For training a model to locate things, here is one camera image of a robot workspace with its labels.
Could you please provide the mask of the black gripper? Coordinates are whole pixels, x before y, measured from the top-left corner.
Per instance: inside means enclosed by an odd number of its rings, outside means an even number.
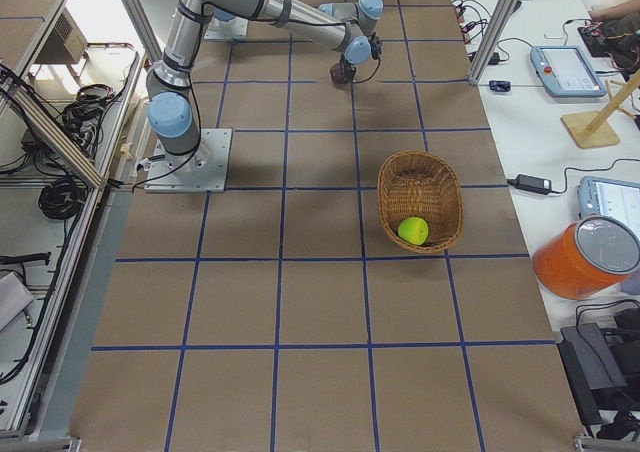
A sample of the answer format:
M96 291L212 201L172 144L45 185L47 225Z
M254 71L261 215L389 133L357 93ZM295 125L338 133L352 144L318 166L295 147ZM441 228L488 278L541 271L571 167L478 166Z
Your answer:
M339 61L339 72L343 80L354 80L357 68L342 55Z

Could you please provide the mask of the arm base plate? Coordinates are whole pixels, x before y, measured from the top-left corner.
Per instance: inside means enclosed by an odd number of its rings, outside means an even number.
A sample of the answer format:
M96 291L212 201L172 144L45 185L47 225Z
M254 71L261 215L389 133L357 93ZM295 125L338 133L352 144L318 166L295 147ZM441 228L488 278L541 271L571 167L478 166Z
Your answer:
M246 40L249 21L244 18L222 20L213 18L204 34L205 41L243 42Z
M203 129L198 151L180 167L188 155L180 159L167 154L160 140L154 154L162 155L152 161L143 184L149 193L221 193L225 190L232 130Z

